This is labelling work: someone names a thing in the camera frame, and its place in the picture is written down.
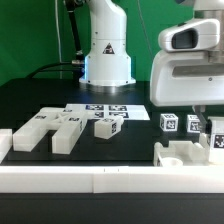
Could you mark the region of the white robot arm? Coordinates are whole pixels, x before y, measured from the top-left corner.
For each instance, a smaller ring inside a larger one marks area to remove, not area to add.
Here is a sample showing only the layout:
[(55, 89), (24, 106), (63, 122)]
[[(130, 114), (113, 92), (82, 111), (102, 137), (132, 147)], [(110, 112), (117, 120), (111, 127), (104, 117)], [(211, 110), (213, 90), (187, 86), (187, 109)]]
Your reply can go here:
[[(91, 16), (91, 50), (82, 84), (114, 90), (133, 84), (126, 53), (126, 13), (111, 0), (85, 0)], [(194, 17), (163, 30), (151, 70), (150, 101), (160, 106), (224, 104), (224, 0), (175, 0)]]

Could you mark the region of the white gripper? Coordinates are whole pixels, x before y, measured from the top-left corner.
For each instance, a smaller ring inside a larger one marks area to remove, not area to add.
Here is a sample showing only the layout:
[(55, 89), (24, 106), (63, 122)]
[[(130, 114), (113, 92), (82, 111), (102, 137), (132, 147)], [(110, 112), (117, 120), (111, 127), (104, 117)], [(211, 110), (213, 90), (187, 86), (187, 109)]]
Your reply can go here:
[(210, 134), (204, 105), (224, 104), (224, 64), (209, 63), (206, 52), (160, 51), (152, 65), (150, 100), (158, 107), (193, 106), (200, 132)]

